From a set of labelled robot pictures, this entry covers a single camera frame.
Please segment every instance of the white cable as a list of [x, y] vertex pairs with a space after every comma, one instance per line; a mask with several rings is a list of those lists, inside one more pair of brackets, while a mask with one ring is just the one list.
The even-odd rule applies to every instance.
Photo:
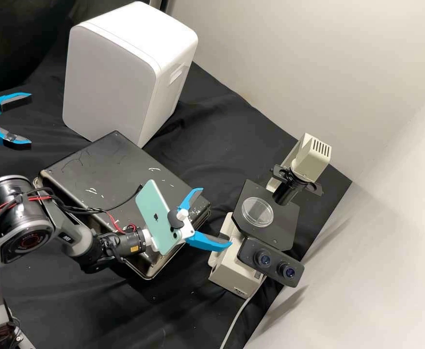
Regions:
[[240, 307], [240, 309], [237, 312], [237, 315], [235, 315], [235, 317], [233, 318], [232, 323], [230, 324], [229, 330], [226, 333], [226, 336], [224, 337], [224, 340], [222, 341], [221, 344], [221, 348], [220, 349], [224, 349], [224, 347], [226, 346], [227, 340], [229, 339], [230, 333], [232, 332], [233, 326], [235, 326], [235, 323], [237, 322], [238, 317], [240, 316], [240, 314], [242, 313], [242, 311], [245, 309], [246, 305], [248, 304], [248, 302], [250, 302], [250, 299], [253, 298], [253, 296], [255, 295], [255, 293], [260, 289], [261, 285], [263, 284], [264, 280], [266, 280], [266, 275], [263, 276], [261, 283], [259, 285], [259, 287], [257, 287], [253, 293], [251, 294], [250, 297], [248, 297], [245, 302], [243, 302], [242, 306]]

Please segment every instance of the gray wall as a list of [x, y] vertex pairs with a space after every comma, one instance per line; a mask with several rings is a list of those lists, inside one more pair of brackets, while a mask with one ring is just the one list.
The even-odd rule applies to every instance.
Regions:
[[353, 183], [245, 349], [425, 348], [425, 106]]

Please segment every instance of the smartphone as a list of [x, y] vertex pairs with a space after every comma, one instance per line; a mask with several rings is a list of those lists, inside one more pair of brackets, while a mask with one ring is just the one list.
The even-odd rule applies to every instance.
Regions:
[[156, 182], [150, 179], [135, 197], [138, 209], [145, 220], [159, 253], [166, 255], [182, 236], [178, 229], [170, 226], [167, 206]]

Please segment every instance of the petri dish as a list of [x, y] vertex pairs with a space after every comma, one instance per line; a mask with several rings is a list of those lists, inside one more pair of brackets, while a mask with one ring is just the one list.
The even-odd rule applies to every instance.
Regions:
[[274, 220], [271, 205], [258, 197], [249, 197], [243, 201], [242, 215], [246, 221], [255, 227], [265, 228]]

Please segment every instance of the wire bundle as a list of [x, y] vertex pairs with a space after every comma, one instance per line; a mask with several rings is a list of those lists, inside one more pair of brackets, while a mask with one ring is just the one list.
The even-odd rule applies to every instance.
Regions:
[[[57, 197], [57, 195], [54, 193], [54, 191], [49, 188], [49, 187], [42, 187], [42, 188], [37, 188], [37, 189], [33, 189], [29, 192], [26, 193], [17, 193], [16, 197], [14, 199], [12, 199], [9, 202], [3, 203], [0, 205], [0, 217], [9, 209], [13, 208], [14, 206], [20, 204], [23, 201], [23, 197], [25, 196], [26, 199], [28, 199], [28, 201], [42, 201], [42, 200], [54, 200], [56, 205], [64, 212], [70, 213], [70, 214], [74, 214], [74, 215], [93, 215], [93, 214], [98, 214], [98, 213], [105, 213], [108, 215], [109, 219], [111, 220], [112, 225], [114, 226], [114, 228], [116, 229], [116, 231], [120, 232], [121, 234], [125, 234], [125, 232], [120, 228], [120, 226], [117, 224], [116, 220], [114, 219], [114, 217], [108, 212], [110, 210], [113, 210], [115, 208], [118, 208], [120, 206], [122, 206], [123, 204], [127, 203], [128, 201], [130, 201], [133, 197], [135, 197], [135, 195], [140, 191], [141, 189], [141, 185], [138, 187], [138, 189], [135, 191], [135, 193], [133, 193], [127, 200], [125, 200], [124, 202], [115, 205], [113, 207], [107, 208], [107, 209], [103, 209], [103, 208], [98, 208], [98, 207], [76, 207], [76, 206], [68, 206], [66, 205], [61, 199], [59, 199]], [[29, 196], [30, 194], [33, 193], [37, 193], [40, 191], [45, 191], [47, 193], [47, 195], [45, 196]], [[136, 226], [134, 226], [133, 224], [131, 224], [130, 226], [133, 226], [132, 228], [134, 230], [136, 230]]]

